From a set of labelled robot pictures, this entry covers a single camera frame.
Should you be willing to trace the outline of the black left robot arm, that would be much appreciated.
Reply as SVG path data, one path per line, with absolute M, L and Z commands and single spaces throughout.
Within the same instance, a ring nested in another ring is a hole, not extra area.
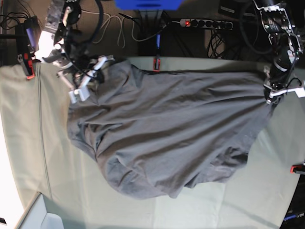
M 260 14 L 273 54 L 271 66 L 264 68 L 266 102 L 271 104 L 287 93 L 304 97 L 304 80 L 291 77 L 300 54 L 304 52 L 304 45 L 287 3 L 280 0 L 254 0 L 253 3 Z

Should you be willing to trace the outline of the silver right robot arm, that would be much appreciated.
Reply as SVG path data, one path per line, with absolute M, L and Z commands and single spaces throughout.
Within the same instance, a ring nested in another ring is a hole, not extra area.
M 51 1 L 45 25 L 41 31 L 35 57 L 42 63 L 52 63 L 59 68 L 57 77 L 71 90 L 88 83 L 103 83 L 104 76 L 98 64 L 98 56 L 89 56 L 103 23 L 102 2 L 97 0 L 98 22 L 89 38 L 79 40 L 81 31 L 74 29 L 81 18 L 82 8 L 78 0 Z

